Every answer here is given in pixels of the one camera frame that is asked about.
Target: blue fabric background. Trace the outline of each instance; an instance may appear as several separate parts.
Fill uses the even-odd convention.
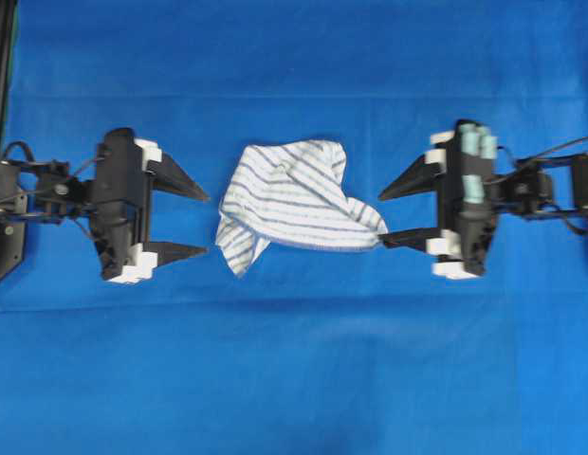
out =
[[[154,238],[209,246],[250,142],[339,140],[345,193],[429,226],[432,196],[377,194],[458,118],[517,155],[588,134],[588,0],[22,0],[6,140],[77,165],[134,127],[212,197],[157,194]],[[562,223],[502,218],[470,282],[271,245],[243,280],[213,248],[119,287],[72,224],[27,255],[0,454],[588,453],[588,243]]]

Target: white fingertip pad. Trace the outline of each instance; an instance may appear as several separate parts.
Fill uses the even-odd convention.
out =
[[[441,144],[442,142],[448,142],[454,137],[453,131],[442,131],[441,133],[435,133],[431,135],[431,144]]]
[[[142,170],[146,172],[149,161],[161,162],[163,152],[156,142],[148,139],[134,139],[134,143],[142,149]]]
[[[462,262],[435,263],[432,265],[433,275],[448,278],[449,280],[468,280],[478,278],[477,275],[465,271]]]
[[[425,164],[439,163],[444,173],[446,166],[446,149],[431,149],[425,153]]]
[[[460,236],[449,229],[442,229],[441,237],[428,239],[425,250],[432,256],[451,256],[452,258],[461,258],[461,239]]]
[[[157,267],[157,253],[143,251],[142,244],[130,246],[128,265],[124,265],[121,275],[110,280],[111,282],[135,284],[140,280],[150,280],[153,277],[153,269]]]

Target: wire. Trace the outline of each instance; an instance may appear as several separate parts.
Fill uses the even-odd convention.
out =
[[[92,164],[102,160],[103,158],[98,158],[98,157],[94,157],[94,158],[90,158],[87,161],[85,161],[81,167],[75,171],[72,175],[69,175],[61,180],[58,180],[56,182],[54,182],[51,187],[48,186],[47,188],[41,188],[39,190],[30,190],[30,191],[20,191],[20,192],[16,192],[10,196],[6,196],[6,197],[2,197],[0,199],[0,204],[3,204],[4,202],[8,202],[11,199],[15,199],[17,197],[20,196],[31,196],[33,194],[39,194],[41,192],[47,192],[47,191],[51,191],[54,187],[56,187],[56,185],[62,185],[63,183],[68,182],[69,180],[72,180],[73,178],[75,178],[77,175],[79,175],[80,173],[82,173],[83,171],[85,171],[88,167],[90,167]]]
[[[504,145],[499,145],[497,147],[498,150],[504,150],[505,153],[507,154],[507,156],[509,157],[509,162],[511,163],[511,166],[514,168],[517,168],[517,162],[515,160],[515,156],[513,156],[513,153],[511,152],[511,149],[509,149],[508,147],[504,146]]]
[[[537,155],[530,156],[523,164],[521,164],[520,166],[518,166],[517,169],[515,171],[513,171],[512,173],[508,173],[507,175],[503,175],[502,177],[497,178],[495,180],[489,180],[489,181],[485,182],[485,184],[486,185],[496,185],[498,183],[503,183],[506,180],[508,180],[509,178],[511,178],[512,176],[517,175],[518,173],[520,173],[524,169],[529,168],[538,159],[541,159],[544,156],[551,155],[554,152],[558,152],[558,151],[563,150],[563,149],[566,149],[568,147],[572,147],[573,145],[578,145],[578,144],[581,144],[581,143],[587,142],[587,141],[588,141],[588,136],[584,136],[584,137],[579,137],[578,139],[574,139],[574,140],[570,140],[568,142],[564,142],[563,144],[560,144],[560,145],[556,145],[555,147],[551,147],[550,149],[547,149],[547,150],[545,150],[543,152],[540,152]]]
[[[79,229],[82,230],[83,235],[85,237],[87,237],[92,242],[96,242],[96,239],[92,236],[92,234],[90,233],[90,231],[87,230],[78,220],[76,220],[75,218],[71,218],[71,220],[72,220],[73,223],[75,223],[79,227]]]
[[[0,161],[7,159],[9,156],[9,153],[16,147],[19,147],[20,149],[22,149],[22,151],[25,153],[25,157],[27,158],[27,161],[29,163],[35,161],[35,157],[32,154],[32,150],[30,150],[30,147],[28,147],[28,144],[26,144],[25,141],[23,141],[23,140],[16,140],[14,142],[11,142],[11,144],[5,148],[3,153],[0,154]]]
[[[557,211],[561,211],[561,207],[557,204],[547,204],[547,205],[550,207],[553,207]],[[573,225],[565,213],[558,213],[558,216],[563,221],[563,223],[575,234],[577,234],[577,235],[587,235],[588,234],[587,229],[583,229],[582,227],[578,227],[578,226]]]

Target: robotic arm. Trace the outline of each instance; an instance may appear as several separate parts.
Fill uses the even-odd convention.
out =
[[[588,154],[546,158],[563,148],[588,140],[573,140],[542,154],[515,162],[506,175],[494,173],[495,136],[481,123],[458,120],[454,130],[431,136],[433,148],[420,156],[379,196],[395,199],[435,191],[437,226],[392,232],[381,236],[388,248],[407,246],[436,257],[432,271],[449,279],[484,275],[485,260],[502,213],[526,220],[560,218],[577,234],[586,230],[570,218],[588,222]],[[544,171],[568,167],[572,174],[574,209],[555,202],[551,177]]]
[[[15,10],[15,0],[0,0],[0,146]],[[15,148],[24,151],[25,160],[9,157]],[[77,175],[91,165],[95,178],[80,181]],[[20,188],[21,173],[37,177],[35,190]],[[108,133],[95,157],[74,173],[67,162],[38,162],[26,143],[13,142],[0,153],[0,281],[24,259],[28,223],[87,218],[89,231],[77,223],[94,242],[101,276],[110,282],[149,279],[158,266],[205,252],[150,240],[153,190],[209,199],[156,143],[137,138],[129,128]]]

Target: white striped cloth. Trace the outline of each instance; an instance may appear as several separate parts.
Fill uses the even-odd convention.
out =
[[[237,276],[270,244],[367,251],[386,233],[372,207],[346,197],[346,155],[338,142],[249,145],[220,204],[216,244]]]

